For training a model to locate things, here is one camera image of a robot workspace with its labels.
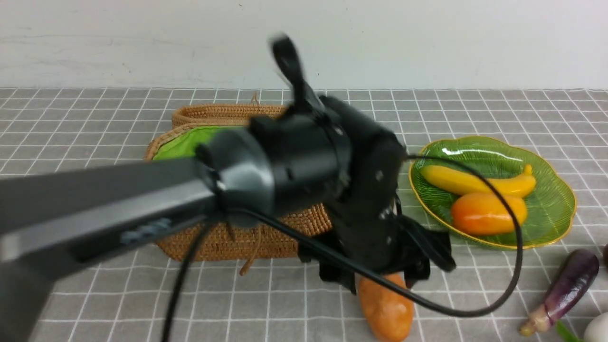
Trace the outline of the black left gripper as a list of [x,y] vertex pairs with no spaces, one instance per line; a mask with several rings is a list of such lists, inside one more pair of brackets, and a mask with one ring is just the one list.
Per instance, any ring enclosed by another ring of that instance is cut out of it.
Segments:
[[[449,232],[426,229],[404,216],[398,198],[403,146],[393,132],[332,96],[319,103],[334,111],[351,142],[348,186],[323,203],[332,229],[313,240],[382,275],[401,273],[407,288],[430,278],[431,264],[456,269]],[[319,262],[319,278],[357,294],[355,272]]]

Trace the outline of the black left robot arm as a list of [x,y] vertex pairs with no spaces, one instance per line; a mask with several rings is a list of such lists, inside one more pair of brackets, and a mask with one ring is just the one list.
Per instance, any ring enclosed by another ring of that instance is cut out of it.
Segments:
[[393,132],[320,95],[222,129],[192,157],[2,180],[1,340],[29,340],[60,279],[198,223],[203,236],[265,223],[352,292],[355,273],[452,271],[447,238],[393,212],[405,155]]

